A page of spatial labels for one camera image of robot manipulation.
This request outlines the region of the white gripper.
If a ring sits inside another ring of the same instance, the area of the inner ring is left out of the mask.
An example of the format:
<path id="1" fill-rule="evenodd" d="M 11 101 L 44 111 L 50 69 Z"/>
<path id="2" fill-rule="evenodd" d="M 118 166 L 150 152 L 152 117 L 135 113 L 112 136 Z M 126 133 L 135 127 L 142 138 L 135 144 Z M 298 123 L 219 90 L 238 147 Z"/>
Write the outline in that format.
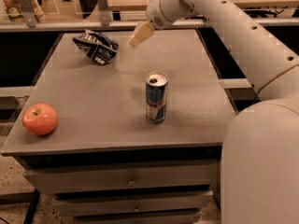
<path id="1" fill-rule="evenodd" d="M 148 21 L 142 21 L 136 26 L 129 39 L 129 45 L 136 48 L 154 34 L 154 28 L 165 29 L 177 20 L 191 18 L 197 14 L 198 12 L 183 0 L 149 0 L 146 9 Z"/>

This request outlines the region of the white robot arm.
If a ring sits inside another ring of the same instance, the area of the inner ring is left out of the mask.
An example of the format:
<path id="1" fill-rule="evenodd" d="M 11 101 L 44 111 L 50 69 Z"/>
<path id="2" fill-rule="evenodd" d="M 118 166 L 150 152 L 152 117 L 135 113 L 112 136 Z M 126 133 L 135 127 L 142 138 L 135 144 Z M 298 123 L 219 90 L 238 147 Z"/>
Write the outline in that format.
<path id="1" fill-rule="evenodd" d="M 221 224 L 299 224 L 299 56 L 230 0 L 148 0 L 156 29 L 201 14 L 258 94 L 221 153 Z"/>

